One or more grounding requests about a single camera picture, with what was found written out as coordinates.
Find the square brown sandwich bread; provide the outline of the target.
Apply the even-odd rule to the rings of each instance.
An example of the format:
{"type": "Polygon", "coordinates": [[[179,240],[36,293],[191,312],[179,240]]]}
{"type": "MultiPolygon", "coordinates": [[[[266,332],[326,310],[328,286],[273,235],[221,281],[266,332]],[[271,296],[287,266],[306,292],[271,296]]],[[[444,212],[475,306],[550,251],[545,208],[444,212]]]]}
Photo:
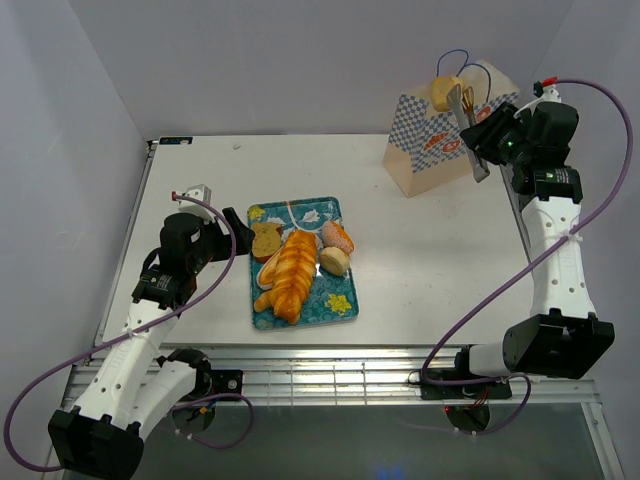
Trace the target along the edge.
{"type": "Polygon", "coordinates": [[[431,83],[431,101],[433,108],[437,112],[448,112],[450,110],[447,103],[449,92],[455,87],[465,88],[465,80],[459,76],[437,76],[431,83]]]}

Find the pink sugared doughnut bread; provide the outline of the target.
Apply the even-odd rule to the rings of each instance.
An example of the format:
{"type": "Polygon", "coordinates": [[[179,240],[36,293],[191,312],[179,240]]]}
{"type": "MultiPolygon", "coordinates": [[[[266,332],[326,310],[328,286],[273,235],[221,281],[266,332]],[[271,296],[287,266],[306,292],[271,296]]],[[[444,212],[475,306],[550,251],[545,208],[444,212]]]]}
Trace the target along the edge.
{"type": "Polygon", "coordinates": [[[350,255],[355,245],[343,227],[333,220],[327,220],[321,229],[322,241],[325,247],[334,247],[350,255]]]}

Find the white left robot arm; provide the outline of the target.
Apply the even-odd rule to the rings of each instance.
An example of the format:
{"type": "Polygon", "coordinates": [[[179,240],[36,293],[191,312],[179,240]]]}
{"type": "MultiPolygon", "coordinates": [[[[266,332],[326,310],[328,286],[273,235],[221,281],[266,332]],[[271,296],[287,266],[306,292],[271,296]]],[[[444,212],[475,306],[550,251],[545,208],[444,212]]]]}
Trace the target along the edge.
{"type": "Polygon", "coordinates": [[[159,353],[211,262],[230,263],[251,250],[253,231],[231,207],[214,214],[202,202],[180,202],[165,218],[160,244],[143,262],[120,341],[68,411],[56,411],[48,432],[61,466],[100,479],[129,479],[144,441],[180,401],[214,391],[206,355],[183,348],[159,353]]]}

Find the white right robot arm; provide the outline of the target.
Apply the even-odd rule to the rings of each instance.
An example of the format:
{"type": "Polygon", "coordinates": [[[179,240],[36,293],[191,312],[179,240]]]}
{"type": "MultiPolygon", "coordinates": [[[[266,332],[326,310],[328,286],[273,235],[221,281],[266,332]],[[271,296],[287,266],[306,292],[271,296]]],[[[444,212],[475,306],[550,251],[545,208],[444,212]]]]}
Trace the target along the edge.
{"type": "Polygon", "coordinates": [[[474,397],[488,377],[515,373],[579,379],[615,339],[598,319],[582,266],[579,173],[566,165],[579,121],[575,108],[551,101],[520,115],[504,102],[461,138],[480,159],[506,165],[518,200],[534,266],[528,319],[510,327],[501,342],[466,349],[451,375],[454,390],[474,397]]]}

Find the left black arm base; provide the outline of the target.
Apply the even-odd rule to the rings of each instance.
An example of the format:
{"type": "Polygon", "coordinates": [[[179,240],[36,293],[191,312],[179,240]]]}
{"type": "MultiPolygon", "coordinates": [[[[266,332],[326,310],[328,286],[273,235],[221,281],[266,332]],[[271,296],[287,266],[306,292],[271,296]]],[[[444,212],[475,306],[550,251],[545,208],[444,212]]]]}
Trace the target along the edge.
{"type": "Polygon", "coordinates": [[[197,400],[213,394],[240,394],[242,391],[242,370],[215,369],[208,356],[200,350],[177,349],[167,360],[185,363],[196,372],[194,388],[181,398],[182,401],[197,400]]]}

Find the small round pale bun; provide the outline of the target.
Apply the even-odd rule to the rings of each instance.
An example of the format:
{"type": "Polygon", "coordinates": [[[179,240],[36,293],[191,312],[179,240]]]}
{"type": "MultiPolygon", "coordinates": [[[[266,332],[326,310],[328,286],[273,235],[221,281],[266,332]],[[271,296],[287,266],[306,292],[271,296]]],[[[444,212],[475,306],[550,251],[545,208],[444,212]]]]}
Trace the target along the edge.
{"type": "Polygon", "coordinates": [[[320,266],[334,276],[343,276],[350,269],[350,257],[337,247],[325,247],[319,254],[320,266]]]}

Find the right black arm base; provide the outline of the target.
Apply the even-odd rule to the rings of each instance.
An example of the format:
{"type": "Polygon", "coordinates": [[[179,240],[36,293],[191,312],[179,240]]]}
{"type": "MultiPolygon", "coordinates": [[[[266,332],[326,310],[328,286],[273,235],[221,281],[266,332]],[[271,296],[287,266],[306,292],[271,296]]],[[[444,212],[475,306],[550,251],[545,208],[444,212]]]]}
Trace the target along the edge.
{"type": "Polygon", "coordinates": [[[507,400],[512,398],[508,383],[483,383],[473,385],[434,385],[421,377],[419,370],[413,370],[407,378],[409,386],[420,389],[422,400],[507,400]]]}

